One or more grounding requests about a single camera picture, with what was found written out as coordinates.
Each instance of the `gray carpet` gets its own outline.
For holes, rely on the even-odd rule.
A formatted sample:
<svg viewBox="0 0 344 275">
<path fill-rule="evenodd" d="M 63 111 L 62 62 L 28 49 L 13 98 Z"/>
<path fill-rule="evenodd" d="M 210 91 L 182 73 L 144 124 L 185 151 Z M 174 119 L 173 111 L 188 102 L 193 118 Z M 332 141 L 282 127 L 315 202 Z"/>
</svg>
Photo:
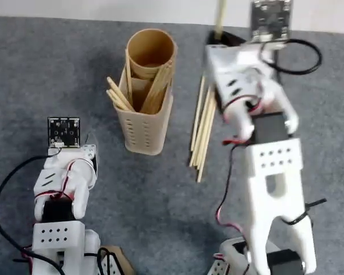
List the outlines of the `gray carpet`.
<svg viewBox="0 0 344 275">
<path fill-rule="evenodd" d="M 108 75 L 118 78 L 124 46 L 142 28 L 167 30 L 179 46 L 175 102 L 163 152 L 132 154 L 105 95 Z M 237 236 L 215 224 L 228 170 L 232 134 L 217 116 L 204 181 L 186 167 L 190 129 L 201 75 L 202 47 L 209 27 L 0 18 L 0 182 L 19 162 L 46 153 L 47 116 L 80 116 L 83 133 L 99 140 L 100 171 L 89 198 L 84 223 L 103 244 L 119 245 L 139 274 L 205 274 L 219 244 Z M 228 31 L 244 36 L 245 29 Z M 323 50 L 325 64 L 304 77 L 284 76 L 292 104 L 300 114 L 303 143 L 303 189 L 306 201 L 329 202 L 311 215 L 318 259 L 316 274 L 344 275 L 344 35 L 295 32 Z M 283 66 L 310 65 L 309 50 L 291 46 Z M 237 150 L 232 188 L 224 218 L 244 221 L 243 165 Z M 0 217 L 20 242 L 31 242 L 32 188 L 42 163 L 26 168 L 3 193 Z M 290 247 L 287 227 L 276 221 L 271 240 Z M 0 236 L 0 275 L 26 274 L 11 262 L 18 253 Z"/>
</svg>

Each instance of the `wooden stick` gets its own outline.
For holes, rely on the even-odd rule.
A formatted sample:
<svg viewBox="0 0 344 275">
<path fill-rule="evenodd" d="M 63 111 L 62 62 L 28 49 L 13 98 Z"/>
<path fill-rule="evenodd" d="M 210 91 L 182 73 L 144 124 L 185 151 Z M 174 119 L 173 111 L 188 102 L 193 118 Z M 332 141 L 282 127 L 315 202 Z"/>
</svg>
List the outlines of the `wooden stick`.
<svg viewBox="0 0 344 275">
<path fill-rule="evenodd" d="M 210 102 L 209 102 L 209 112 L 206 118 L 206 130 L 203 136 L 204 142 L 201 146 L 201 154 L 200 154 L 201 159 L 199 159 L 199 165 L 197 167 L 198 170 L 200 170 L 204 166 L 204 162 L 205 162 L 204 159 L 205 159 L 206 151 L 209 145 L 210 133 L 212 132 L 215 111 L 216 111 L 216 101 L 214 97 L 211 97 Z"/>
<path fill-rule="evenodd" d="M 143 107 L 141 112 L 142 113 L 149 113 L 150 109 L 153 109 L 154 99 L 157 96 L 158 92 L 161 91 L 163 88 L 163 85 L 167 84 L 166 78 L 169 75 L 169 71 L 171 70 L 171 61 L 169 61 L 165 66 L 163 66 L 156 78 L 154 79 L 153 85 L 149 90 L 149 93 L 147 95 L 147 98 L 144 101 Z"/>
<path fill-rule="evenodd" d="M 198 154 L 198 150 L 199 150 L 200 143 L 201 143 L 201 135 L 202 135 L 204 124 L 205 124 L 206 112 L 208 111 L 208 102 L 209 102 L 209 94 L 210 94 L 209 89 L 208 89 L 206 96 L 205 96 L 205 102 L 204 102 L 204 107 L 202 109 L 202 115 L 201 115 L 201 119 L 200 119 L 199 128 L 197 131 L 195 147 L 193 150 L 193 154 L 191 156 L 189 166 L 196 165 L 196 156 Z"/>
<path fill-rule="evenodd" d="M 224 18 L 224 10 L 225 10 L 226 4 L 227 4 L 226 0 L 219 1 L 219 6 L 217 10 L 216 27 L 215 27 L 215 39 L 217 40 L 220 40 L 223 33 L 223 18 Z"/>
<path fill-rule="evenodd" d="M 154 96 L 151 99 L 151 104 L 149 108 L 149 114 L 156 114 L 161 105 L 163 104 L 163 99 L 165 98 L 166 86 L 169 85 L 170 80 L 173 77 L 173 67 L 169 66 L 165 71 L 164 78 L 160 81 L 160 85 L 155 89 Z"/>
<path fill-rule="evenodd" d="M 130 69 L 130 57 L 128 55 L 128 50 L 125 50 L 126 57 L 126 80 L 127 80 L 127 95 L 130 104 L 132 105 L 132 83 L 131 83 L 131 69 Z"/>
<path fill-rule="evenodd" d="M 199 173 L 198 173 L 198 176 L 197 176 L 197 182 L 198 183 L 201 182 L 202 172 L 204 170 L 206 153 L 208 151 L 209 139 L 210 139 L 210 134 L 212 132 L 212 126 L 213 126 L 213 121 L 214 121 L 214 113 L 215 113 L 216 106 L 217 106 L 215 99 L 212 99 L 212 100 L 214 100 L 214 102 L 213 102 L 213 109 L 212 109 L 212 112 L 211 112 L 211 116 L 210 116 L 209 122 L 208 122 L 209 126 L 208 126 L 208 132 L 206 133 L 206 145 L 204 146 L 204 152 L 203 152 L 201 164 L 198 167 L 198 169 L 199 169 Z"/>
<path fill-rule="evenodd" d="M 142 109 L 140 110 L 141 113 L 146 113 L 147 108 L 148 108 L 149 103 L 150 103 L 150 98 L 152 97 L 152 94 L 150 93 L 150 91 L 152 91 L 154 89 L 154 87 L 157 85 L 159 79 L 162 77 L 162 74 L 164 74 L 165 69 L 166 69 L 166 66 L 161 66 L 157 75 L 155 76 L 153 84 L 150 87 L 149 93 L 147 94 L 147 97 L 145 98 L 145 101 L 143 103 Z"/>
<path fill-rule="evenodd" d="M 119 109 L 123 111 L 130 111 L 130 109 L 128 109 L 127 106 L 121 101 L 121 99 L 118 98 L 113 90 L 106 90 L 106 93 Z"/>
<path fill-rule="evenodd" d="M 191 137 L 190 151 L 194 150 L 194 146 L 196 142 L 196 134 L 197 134 L 197 127 L 198 127 L 199 118 L 200 118 L 201 101 L 202 101 L 202 95 L 204 92 L 204 85 L 205 85 L 205 75 L 203 74 L 201 77 L 201 82 L 200 82 L 200 90 L 199 90 L 196 112 L 195 112 L 195 122 L 194 122 L 194 128 L 193 128 L 193 136 Z"/>
<path fill-rule="evenodd" d="M 204 120 L 204 128 L 203 128 L 203 132 L 201 134 L 201 141 L 200 141 L 199 151 L 198 151 L 197 160 L 196 160 L 197 169 L 199 169 L 201 166 L 201 162 L 203 159 L 205 148 L 208 146 L 209 122 L 210 122 L 211 116 L 212 115 L 214 116 L 214 111 L 215 111 L 215 109 L 214 109 L 214 103 L 215 103 L 214 93 L 211 91 L 211 89 L 209 89 L 208 96 L 209 96 L 208 110 L 206 111 L 206 117 Z"/>
<path fill-rule="evenodd" d="M 125 98 L 124 94 L 121 92 L 121 90 L 119 89 L 119 87 L 114 83 L 114 81 L 112 80 L 112 78 L 107 77 L 107 81 L 109 83 L 109 85 L 111 86 L 112 90 L 114 90 L 114 92 L 117 94 L 117 96 L 121 99 L 121 101 L 127 106 L 128 109 L 130 109 L 131 111 L 135 112 L 134 108 L 130 105 L 130 103 L 127 101 L 127 99 Z"/>
</svg>

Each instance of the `cylindrical container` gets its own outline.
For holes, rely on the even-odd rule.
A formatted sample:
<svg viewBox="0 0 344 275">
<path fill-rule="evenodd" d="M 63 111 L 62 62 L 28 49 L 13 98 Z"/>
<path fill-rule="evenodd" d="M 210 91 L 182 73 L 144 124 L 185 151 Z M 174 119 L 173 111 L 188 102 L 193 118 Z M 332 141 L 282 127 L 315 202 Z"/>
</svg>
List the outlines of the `cylindrical container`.
<svg viewBox="0 0 344 275">
<path fill-rule="evenodd" d="M 134 94 L 134 108 L 136 111 L 141 107 L 150 85 L 151 82 L 148 80 L 132 79 L 132 92 Z M 125 70 L 122 73 L 119 88 L 126 95 Z M 168 85 L 162 106 L 155 115 L 123 111 L 114 105 L 125 137 L 126 149 L 145 155 L 159 154 L 165 143 L 172 103 L 171 85 Z"/>
<path fill-rule="evenodd" d="M 151 80 L 163 64 L 169 60 L 175 61 L 177 45 L 163 30 L 144 29 L 130 38 L 127 51 L 134 75 Z"/>
</svg>

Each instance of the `pencil holder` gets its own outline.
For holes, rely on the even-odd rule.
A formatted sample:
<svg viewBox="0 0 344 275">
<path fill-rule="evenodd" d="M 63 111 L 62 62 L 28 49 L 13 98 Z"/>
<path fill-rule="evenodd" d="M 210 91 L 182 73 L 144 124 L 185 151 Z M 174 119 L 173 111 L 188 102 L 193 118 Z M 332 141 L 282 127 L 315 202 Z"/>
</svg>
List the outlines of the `pencil holder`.
<svg viewBox="0 0 344 275">
<path fill-rule="evenodd" d="M 173 104 L 171 84 L 166 87 L 163 103 L 158 113 L 147 115 L 139 113 L 147 92 L 151 86 L 151 81 L 132 78 L 132 92 L 134 98 L 134 108 L 136 112 L 123 111 L 115 104 L 120 125 L 125 138 L 125 146 L 131 152 L 157 155 L 165 143 L 167 126 Z M 126 73 L 123 70 L 119 88 L 124 95 L 127 94 Z"/>
</svg>

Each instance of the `bundle of wooden sticks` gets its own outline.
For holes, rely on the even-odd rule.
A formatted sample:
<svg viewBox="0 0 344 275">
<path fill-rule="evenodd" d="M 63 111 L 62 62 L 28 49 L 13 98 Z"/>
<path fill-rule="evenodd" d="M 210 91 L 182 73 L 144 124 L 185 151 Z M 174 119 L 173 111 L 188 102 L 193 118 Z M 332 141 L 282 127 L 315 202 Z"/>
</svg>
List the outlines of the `bundle of wooden sticks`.
<svg viewBox="0 0 344 275">
<path fill-rule="evenodd" d="M 150 87 L 150 89 L 146 91 L 147 95 L 138 112 L 148 115 L 154 115 L 159 112 L 165 98 L 166 88 L 171 84 L 173 74 L 174 60 L 168 61 L 159 68 L 157 75 L 151 80 L 151 85 L 146 85 L 146 87 Z M 133 105 L 132 76 L 130 58 L 126 50 L 127 91 L 124 94 L 110 77 L 107 77 L 110 89 L 106 91 L 115 106 L 123 111 L 135 112 Z"/>
<path fill-rule="evenodd" d="M 220 0 L 218 3 L 217 21 L 215 27 L 216 39 L 220 39 L 223 32 L 223 15 L 226 6 L 226 0 Z M 208 144 L 210 134 L 212 131 L 214 114 L 216 111 L 217 103 L 214 96 L 213 86 L 209 86 L 205 93 L 205 102 L 201 111 L 201 105 L 204 97 L 205 90 L 205 73 L 201 77 L 200 91 L 197 100 L 195 120 L 193 126 L 193 133 L 191 137 L 191 160 L 190 167 L 194 166 L 198 170 L 197 182 L 201 182 L 202 172 L 208 151 Z"/>
</svg>

